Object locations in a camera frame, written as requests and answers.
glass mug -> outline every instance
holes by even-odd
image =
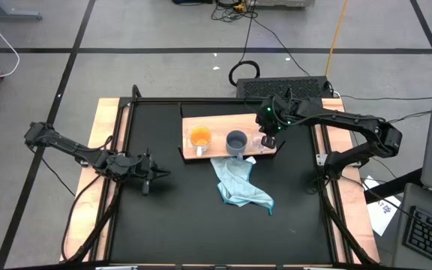
[[[211,131],[207,127],[195,127],[191,131],[190,141],[196,149],[196,156],[201,157],[208,150],[211,142]]]

table leg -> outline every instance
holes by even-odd
[[[27,11],[27,10],[11,10],[4,8],[0,4],[0,19],[36,19],[42,20],[43,17],[37,11]]]
[[[422,168],[407,173],[406,175],[398,177],[395,180],[391,180],[385,184],[380,184],[377,187],[373,187],[370,189],[370,191],[366,190],[364,192],[366,204],[374,203],[380,200],[373,194],[376,194],[382,198],[390,197],[403,192],[404,186],[408,183],[413,183],[422,187],[423,184],[421,183],[421,172]]]

black metal frame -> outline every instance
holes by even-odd
[[[135,89],[133,88],[133,97],[121,97],[119,99],[119,105],[118,105],[118,114],[121,113],[122,115],[122,111],[123,109],[129,104],[129,115],[127,117],[127,123],[126,123],[126,131],[124,134],[124,140],[123,140],[123,149],[122,151],[125,152],[128,149],[128,137],[131,134],[131,123],[132,123],[132,119],[133,119],[133,114],[134,114],[134,110],[137,106],[137,104],[175,104],[176,106],[180,107],[180,112],[182,114],[182,105],[183,104],[207,104],[207,103],[220,103],[220,104],[243,104],[243,103],[247,103],[247,104],[251,104],[251,103],[260,103],[261,99],[259,98],[251,98],[251,99],[244,99],[244,98],[237,98],[237,97],[213,97],[213,98],[204,98],[204,97],[141,97],[139,90],[137,90],[136,88],[136,92]],[[120,126],[121,125],[121,118],[119,118],[119,122],[116,122],[115,125]],[[318,150],[318,145],[317,145],[317,137],[316,137],[316,131],[314,129],[314,127],[310,128],[310,132],[311,132],[311,137],[313,139],[313,141],[315,142],[314,145],[314,155],[316,156],[316,153],[319,153]],[[326,146],[329,145],[329,138],[326,136],[323,136],[323,143]],[[279,149],[282,147],[282,145],[284,144],[284,142],[282,142],[279,146]],[[339,209],[337,210],[337,213],[340,215],[340,218],[344,221],[344,213],[342,211],[342,201],[341,201],[341,195],[339,194],[339,188],[338,188],[338,184],[336,183],[336,188],[333,190],[337,191],[337,193],[334,193],[334,201],[337,204],[337,206],[339,207]],[[326,192],[325,188],[320,188],[319,189],[319,198],[320,198],[320,202],[321,202],[321,209],[324,212],[325,209],[323,207],[323,192]],[[101,204],[99,205],[99,208],[104,209],[105,205],[106,205],[106,200],[107,200],[107,195],[104,194],[104,201],[101,202]],[[111,251],[112,251],[112,244],[113,244],[113,238],[114,238],[114,230],[116,228],[116,220],[117,220],[117,215],[118,215],[118,209],[116,209],[115,214],[112,216],[111,220],[109,221],[109,228],[108,228],[108,236],[107,236],[107,240],[106,240],[106,247],[105,247],[105,252],[104,252],[104,260],[110,260],[111,257]],[[336,244],[335,244],[335,237],[334,237],[334,232],[333,232],[333,227],[332,227],[332,221],[329,218],[329,216],[327,214],[324,214],[324,219],[325,219],[325,231],[326,231],[326,235],[327,235],[327,239],[328,239],[328,249],[329,249],[329,255],[330,255],[330,260],[331,263],[336,263],[338,261],[338,252],[336,249]],[[352,257],[352,253],[349,249],[349,246],[347,246],[347,248],[345,248],[345,254],[346,254],[346,261],[347,262],[352,262],[353,261],[353,257]],[[150,265],[145,265],[145,268],[150,269],[151,266]]]
[[[374,203],[380,200],[380,198],[384,199],[386,197],[400,194],[404,191],[404,186],[409,183],[423,187],[424,185],[421,182],[421,173],[422,168],[416,169],[385,184],[380,184],[369,190],[365,190],[364,198],[366,198],[366,203]]]

towel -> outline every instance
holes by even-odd
[[[230,203],[239,207],[247,203],[256,203],[266,207],[272,215],[275,201],[264,191],[253,186],[249,182],[249,175],[253,164],[246,160],[238,160],[234,157],[213,157],[211,159],[214,171],[220,180],[217,184],[224,203]]]

wooden cutting board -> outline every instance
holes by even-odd
[[[242,131],[246,134],[247,145],[244,155],[274,154],[276,148],[265,148],[263,151],[254,149],[252,140],[260,133],[260,126],[256,123],[256,114],[219,115],[206,117],[183,118],[182,123],[182,151],[185,159],[230,157],[226,152],[226,136],[231,131]],[[201,157],[196,156],[196,149],[191,145],[190,135],[195,127],[207,127],[211,131],[211,142],[207,151]]]

